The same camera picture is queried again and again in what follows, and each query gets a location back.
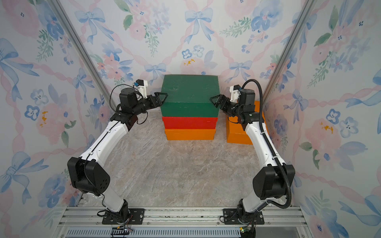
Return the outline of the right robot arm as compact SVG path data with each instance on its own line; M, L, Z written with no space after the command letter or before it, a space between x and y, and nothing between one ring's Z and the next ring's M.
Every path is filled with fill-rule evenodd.
M270 204L280 209L290 207L295 169L286 164L271 142L262 106L255 111L254 90L235 90L231 95L232 98L228 98L220 94L211 97L210 102L226 115L237 118L257 153L261 169L253 178L252 192L237 206L238 221L253 224L256 216Z

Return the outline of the green shoebox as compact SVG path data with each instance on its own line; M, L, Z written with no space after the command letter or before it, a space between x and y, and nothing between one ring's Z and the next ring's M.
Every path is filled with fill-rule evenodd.
M210 102L220 94L217 76L168 74L161 92L168 94L161 106L164 117L218 117L218 109Z

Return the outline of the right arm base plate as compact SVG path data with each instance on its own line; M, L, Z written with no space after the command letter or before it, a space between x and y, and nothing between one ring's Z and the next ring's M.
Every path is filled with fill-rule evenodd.
M254 225L264 225L264 216L262 212L240 213L237 208L223 209L223 215L220 216L220 222L225 225L243 225L247 226L254 222Z

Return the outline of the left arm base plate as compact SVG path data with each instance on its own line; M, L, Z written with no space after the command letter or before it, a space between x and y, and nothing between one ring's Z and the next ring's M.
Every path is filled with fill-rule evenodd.
M97 213L103 218L103 225L142 225L144 214L144 208L122 209L118 213L102 210Z

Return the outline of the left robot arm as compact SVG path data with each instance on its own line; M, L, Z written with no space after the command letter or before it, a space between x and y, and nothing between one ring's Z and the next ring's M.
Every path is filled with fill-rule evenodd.
M78 158L70 158L67 163L72 186L83 193L102 195L103 216L114 223L125 225L132 215L128 202L110 185L111 177L104 169L106 160L118 142L138 122L138 116L150 109L161 107L167 97L167 93L144 95L141 89L123 89L120 93L121 102L106 129L85 152Z

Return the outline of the red shoebox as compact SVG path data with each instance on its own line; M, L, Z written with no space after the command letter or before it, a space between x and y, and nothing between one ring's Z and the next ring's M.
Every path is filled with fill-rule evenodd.
M202 118L202 117L162 117L164 127L166 129L215 129L218 118Z

